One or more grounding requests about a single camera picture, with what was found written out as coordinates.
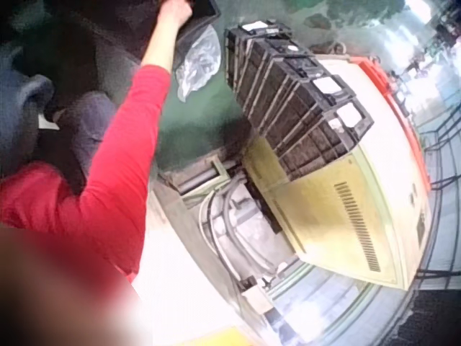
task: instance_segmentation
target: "plastic bag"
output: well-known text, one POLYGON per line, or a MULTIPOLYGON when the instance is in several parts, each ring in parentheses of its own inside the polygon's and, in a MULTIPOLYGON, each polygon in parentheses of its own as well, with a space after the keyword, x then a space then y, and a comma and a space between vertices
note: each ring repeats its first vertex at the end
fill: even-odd
POLYGON ((183 64, 176 70, 178 98, 186 102, 191 92, 202 88, 221 65, 221 47, 218 34, 211 25, 194 42, 183 64))

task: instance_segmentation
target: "red sleeve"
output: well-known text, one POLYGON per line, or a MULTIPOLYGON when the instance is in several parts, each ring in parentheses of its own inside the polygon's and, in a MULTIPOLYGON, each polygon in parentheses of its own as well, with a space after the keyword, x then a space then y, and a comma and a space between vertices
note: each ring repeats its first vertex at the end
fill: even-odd
POLYGON ((0 185, 0 220, 90 246, 126 275, 137 273, 148 176, 169 73, 144 66, 107 130, 80 196, 54 168, 31 164, 0 185))

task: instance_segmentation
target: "ventilation grille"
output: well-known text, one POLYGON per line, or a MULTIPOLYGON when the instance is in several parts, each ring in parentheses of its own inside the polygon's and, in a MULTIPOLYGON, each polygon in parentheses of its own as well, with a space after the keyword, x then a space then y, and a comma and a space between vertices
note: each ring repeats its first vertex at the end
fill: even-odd
POLYGON ((341 198, 344 209, 347 212, 349 220, 354 227, 355 233, 362 245, 365 258, 367 259, 368 268, 373 272, 380 272, 380 264, 377 261, 375 248, 373 247, 367 225, 362 216, 362 212, 355 201, 351 189, 346 182, 334 185, 338 196, 341 198))

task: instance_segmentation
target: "black plastic crate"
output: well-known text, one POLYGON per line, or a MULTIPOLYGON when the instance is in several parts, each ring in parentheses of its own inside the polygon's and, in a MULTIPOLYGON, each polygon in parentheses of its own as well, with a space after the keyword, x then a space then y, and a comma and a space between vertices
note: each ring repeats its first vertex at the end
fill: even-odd
POLYGON ((303 177, 349 153, 372 125, 371 117, 357 99, 349 100, 335 112, 322 114, 315 125, 300 131, 298 138, 277 151, 277 157, 290 179, 303 177), (357 119, 348 126, 339 112, 349 107, 354 108, 357 119))
POLYGON ((286 34, 289 28, 282 25, 282 35, 263 31, 227 31, 228 84, 287 175, 297 179, 350 152, 373 120, 341 77, 286 34))
POLYGON ((226 78, 228 85, 234 91, 239 80, 238 74, 245 63, 246 54, 251 51, 255 39, 268 37, 289 39, 291 37, 291 29, 282 23, 273 20, 259 23, 266 27, 253 26, 253 29, 249 29, 247 25, 239 25, 225 31, 226 78))
MULTIPOLYGON (((45 0, 48 9, 68 15, 140 61, 156 25, 160 1, 156 0, 45 0)), ((220 16, 215 0, 196 0, 192 17, 176 41, 175 66, 183 60, 208 24, 220 16)))

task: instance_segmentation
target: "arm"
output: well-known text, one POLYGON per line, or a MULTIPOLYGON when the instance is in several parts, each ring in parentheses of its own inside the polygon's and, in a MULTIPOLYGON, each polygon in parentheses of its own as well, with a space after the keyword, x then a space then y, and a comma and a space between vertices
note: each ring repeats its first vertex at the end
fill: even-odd
POLYGON ((93 158, 82 194, 72 195, 53 170, 32 165, 1 184, 1 220, 68 236, 126 274, 138 271, 148 176, 169 89, 174 43, 191 13, 185 0, 167 0, 162 6, 143 67, 93 158))

